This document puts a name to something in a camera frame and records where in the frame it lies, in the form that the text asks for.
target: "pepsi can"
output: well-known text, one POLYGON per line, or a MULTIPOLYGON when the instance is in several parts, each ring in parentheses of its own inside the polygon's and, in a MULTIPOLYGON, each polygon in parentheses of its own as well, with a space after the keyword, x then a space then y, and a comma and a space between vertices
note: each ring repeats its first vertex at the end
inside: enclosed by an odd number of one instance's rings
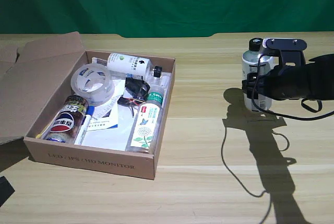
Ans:
POLYGON ((88 102, 83 97, 78 95, 67 97, 45 139, 73 144, 85 118, 87 108, 88 102))

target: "green label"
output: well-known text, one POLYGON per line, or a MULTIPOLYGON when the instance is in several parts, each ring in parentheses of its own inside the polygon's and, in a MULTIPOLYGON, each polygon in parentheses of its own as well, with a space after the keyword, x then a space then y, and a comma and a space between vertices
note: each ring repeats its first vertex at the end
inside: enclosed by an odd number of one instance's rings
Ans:
POLYGON ((147 97, 147 100, 155 100, 159 102, 161 105, 162 105, 162 99, 163 99, 163 96, 159 94, 158 92, 150 92, 147 97))

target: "bottle cap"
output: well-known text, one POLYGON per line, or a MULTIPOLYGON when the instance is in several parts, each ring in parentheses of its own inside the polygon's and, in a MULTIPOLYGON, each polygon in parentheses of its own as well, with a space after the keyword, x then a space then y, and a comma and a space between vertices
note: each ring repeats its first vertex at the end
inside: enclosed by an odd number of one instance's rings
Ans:
POLYGON ((249 41, 249 50, 250 51, 260 51, 262 42, 263 42, 263 39, 261 38, 252 38, 249 41))
POLYGON ((161 72, 162 72, 162 67, 161 66, 155 66, 153 76, 156 77, 156 78, 160 78, 161 77, 161 72))

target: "plastic bottle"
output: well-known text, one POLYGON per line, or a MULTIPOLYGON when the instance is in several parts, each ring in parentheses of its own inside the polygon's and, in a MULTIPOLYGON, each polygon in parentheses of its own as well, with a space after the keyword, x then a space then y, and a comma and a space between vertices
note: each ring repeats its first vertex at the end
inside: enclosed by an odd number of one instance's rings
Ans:
MULTIPOLYGON (((242 56, 242 80, 247 79, 247 75, 249 73, 257 72, 257 65, 259 60, 259 50, 260 46, 263 42, 261 38, 253 38, 249 41, 248 51, 244 52, 242 56)), ((272 56, 263 56, 260 60, 260 75, 264 75, 268 73, 271 69, 273 69, 274 61, 272 56)), ((271 107, 272 99, 265 97, 263 95, 259 95, 257 93, 254 94, 255 103, 262 109, 268 110, 271 107)), ((244 101, 245 106, 253 111, 260 112, 252 103, 252 94, 244 93, 244 101)))
POLYGON ((155 71, 150 79, 147 100, 138 109, 125 151, 154 153, 165 93, 160 85, 161 70, 158 73, 155 71))
POLYGON ((112 53, 108 58, 107 68, 114 72, 126 73, 126 78, 147 80, 154 73, 150 59, 121 53, 112 53))

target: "white label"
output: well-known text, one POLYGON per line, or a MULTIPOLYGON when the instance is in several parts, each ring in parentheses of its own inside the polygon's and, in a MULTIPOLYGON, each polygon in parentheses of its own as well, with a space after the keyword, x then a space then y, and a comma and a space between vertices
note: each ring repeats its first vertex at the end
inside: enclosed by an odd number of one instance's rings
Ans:
POLYGON ((147 58, 112 53, 108 58, 108 69, 133 75, 136 76, 136 78, 140 77, 140 79, 142 79, 146 76, 146 69, 149 62, 150 60, 147 58))
POLYGON ((140 106, 135 131, 131 140, 132 147, 146 149, 150 147, 159 112, 160 108, 154 104, 147 103, 140 106))

